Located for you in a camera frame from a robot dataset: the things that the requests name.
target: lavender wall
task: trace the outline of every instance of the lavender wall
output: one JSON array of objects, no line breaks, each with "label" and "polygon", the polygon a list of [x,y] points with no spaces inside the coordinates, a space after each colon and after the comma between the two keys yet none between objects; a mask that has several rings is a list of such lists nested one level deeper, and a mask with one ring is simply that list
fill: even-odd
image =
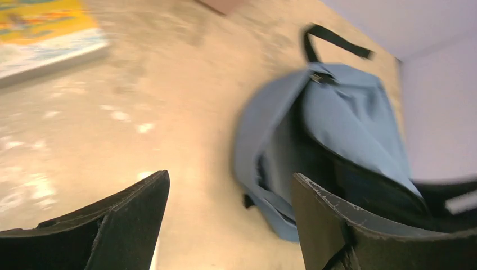
[{"label": "lavender wall", "polygon": [[322,0],[402,61],[477,29],[476,0]]},{"label": "lavender wall", "polygon": [[414,178],[477,174],[477,31],[407,60],[401,76]]}]

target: floor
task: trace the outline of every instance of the floor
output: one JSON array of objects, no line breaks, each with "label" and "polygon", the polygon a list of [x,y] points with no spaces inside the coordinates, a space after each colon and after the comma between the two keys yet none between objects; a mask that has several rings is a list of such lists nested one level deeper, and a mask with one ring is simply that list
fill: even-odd
[{"label": "floor", "polygon": [[152,268],[304,269],[241,204],[230,173],[241,108],[305,66],[299,30],[319,23],[376,52],[316,41],[322,58],[378,75],[402,126],[398,65],[317,0],[251,0],[222,17],[192,0],[87,0],[110,56],[0,92],[0,230],[37,223],[167,169],[171,190]]}]

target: yellow and blue book cover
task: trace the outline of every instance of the yellow and blue book cover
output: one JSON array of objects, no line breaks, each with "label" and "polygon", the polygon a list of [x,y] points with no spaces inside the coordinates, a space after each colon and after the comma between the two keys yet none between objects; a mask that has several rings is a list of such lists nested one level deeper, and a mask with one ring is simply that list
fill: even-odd
[{"label": "yellow and blue book cover", "polygon": [[0,0],[0,80],[107,45],[78,0]]}]

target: blue backpack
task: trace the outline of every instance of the blue backpack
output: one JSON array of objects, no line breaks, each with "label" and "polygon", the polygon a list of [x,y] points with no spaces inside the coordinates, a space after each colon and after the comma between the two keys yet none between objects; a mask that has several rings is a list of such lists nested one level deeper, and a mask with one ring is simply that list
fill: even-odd
[{"label": "blue backpack", "polygon": [[435,229],[410,180],[410,167],[381,80],[344,64],[322,63],[310,36],[363,59],[372,52],[311,25],[303,33],[309,65],[268,83],[249,101],[238,125],[233,172],[283,239],[298,241],[291,199],[294,173],[372,213]]}]

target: backpack handle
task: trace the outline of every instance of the backpack handle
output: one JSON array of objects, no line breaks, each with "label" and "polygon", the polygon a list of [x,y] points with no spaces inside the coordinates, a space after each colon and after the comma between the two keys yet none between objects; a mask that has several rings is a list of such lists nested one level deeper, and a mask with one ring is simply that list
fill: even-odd
[{"label": "backpack handle", "polygon": [[321,62],[319,56],[315,53],[312,43],[310,41],[310,36],[321,38],[324,41],[328,41],[340,48],[343,48],[359,57],[369,59],[372,55],[372,51],[361,46],[355,45],[346,39],[342,38],[338,34],[330,31],[327,28],[322,27],[321,25],[312,24],[306,28],[303,34],[303,47],[305,53],[307,54],[308,62]]}]

